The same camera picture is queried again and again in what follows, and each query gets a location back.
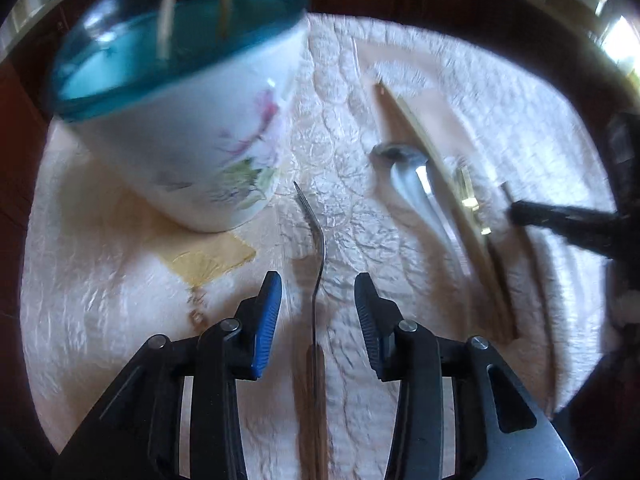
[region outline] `green leaf painting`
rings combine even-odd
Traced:
[[[216,176],[214,190],[209,193],[214,202],[238,203],[248,209],[260,200],[267,200],[275,168],[254,168],[254,159],[246,158],[232,164]]]

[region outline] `white quilted tablecloth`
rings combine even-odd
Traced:
[[[327,359],[330,474],[382,477],[398,385],[380,383],[369,368],[353,304],[357,273],[369,271],[381,296],[436,335],[462,340],[474,327],[444,250],[379,185],[384,168],[369,153],[386,139],[361,83],[354,40],[432,59],[432,72],[389,60],[368,70],[408,96],[436,89],[477,150],[477,191],[508,264],[520,332],[500,350],[539,403],[561,406],[599,359],[602,259],[531,230],[544,277],[540,298],[505,220],[506,202],[495,192],[507,180],[518,198],[612,207],[604,170],[568,102],[512,64],[434,32],[334,16],[309,22],[280,186],[271,204],[236,230],[257,257],[206,285],[197,304],[144,243],[156,213],[53,124],[30,217],[20,317],[33,399],[57,450],[150,335],[198,333],[232,314],[276,269],[286,296],[265,377],[239,384],[242,438],[249,478],[301,477],[294,406],[316,261],[295,200],[296,179],[328,243],[319,334]]]

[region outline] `utensil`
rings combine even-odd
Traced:
[[[491,258],[492,264],[494,264],[495,275],[498,278],[498,284],[502,291],[502,296],[505,303],[509,307],[509,310],[513,312],[513,301],[511,299],[511,293],[509,291],[509,282],[507,280],[507,273],[504,269],[504,263],[500,257],[500,253],[494,244],[494,238],[492,236],[491,228],[482,222],[480,217],[480,203],[476,198],[473,183],[471,182],[471,175],[469,168],[466,165],[462,165],[457,170],[458,175],[458,192],[460,194],[460,201],[462,205],[471,211],[471,216],[476,221],[482,239],[484,240],[484,246],[487,253]]]
[[[318,278],[316,286],[311,295],[311,345],[306,351],[306,390],[309,394],[310,408],[310,452],[312,453],[313,463],[310,471],[310,480],[328,480],[328,446],[327,446],[327,426],[326,426],[326,382],[324,378],[324,351],[322,346],[318,344],[316,331],[316,298],[318,297],[318,289],[322,280],[322,270],[324,269],[324,259],[326,257],[326,244],[324,242],[324,233],[318,217],[311,209],[305,194],[302,193],[300,186],[296,182],[293,183],[298,192],[298,197],[305,210],[307,220],[311,226],[316,243],[316,250],[320,256],[320,266],[318,269]]]
[[[513,197],[513,191],[511,190],[511,186],[508,182],[503,182],[500,184],[500,189],[504,193],[505,198],[509,201],[510,206],[513,205],[515,201]],[[538,257],[538,252],[536,251],[536,247],[533,243],[533,240],[529,236],[527,229],[524,226],[514,226],[516,228],[516,232],[522,248],[524,249],[525,256],[530,263],[530,273],[533,277],[533,281],[536,284],[536,288],[538,290],[538,297],[540,298],[540,303],[542,304],[542,313],[545,319],[545,331],[548,334],[552,334],[554,327],[554,320],[552,319],[551,312],[552,309],[548,305],[548,301],[546,300],[545,294],[545,278],[543,275],[543,267],[540,262],[540,258]],[[549,391],[550,395],[546,400],[546,405],[543,407],[545,413],[551,417],[556,409],[556,391],[558,380],[556,378],[556,370],[558,370],[558,358],[556,356],[556,348],[554,345],[549,345],[548,349],[548,358],[549,358],[549,367],[548,367],[548,384],[550,385]]]
[[[174,33],[175,0],[160,0],[158,30],[156,31],[156,57],[168,60],[171,56],[171,36]]]
[[[492,311],[490,313],[491,319],[487,321],[494,332],[494,339],[502,343],[511,342],[517,338],[513,311],[504,299],[500,280],[496,275],[482,235],[475,227],[470,212],[460,202],[456,193],[456,186],[444,166],[440,153],[405,100],[395,96],[382,82],[378,84],[378,87],[382,90],[382,95],[387,97],[386,100],[392,105],[396,115],[404,120],[407,128],[415,134],[429,157],[430,168],[433,169],[431,182],[438,186],[438,192],[441,194],[439,198],[447,210],[450,211],[453,223],[460,235],[460,243],[468,254],[470,267],[475,270],[480,283],[489,295]]]
[[[393,164],[391,184],[398,194],[430,226],[447,247],[457,256],[459,278],[471,276],[468,256],[455,229],[440,207],[429,178],[428,157],[408,144],[385,142],[373,148],[373,153],[385,157]]]

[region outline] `spoon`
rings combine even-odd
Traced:
[[[456,271],[460,277],[470,278],[471,269],[465,248],[433,193],[427,155],[408,144],[392,142],[378,144],[372,152],[392,162],[391,185],[442,243],[453,250],[457,256]]]

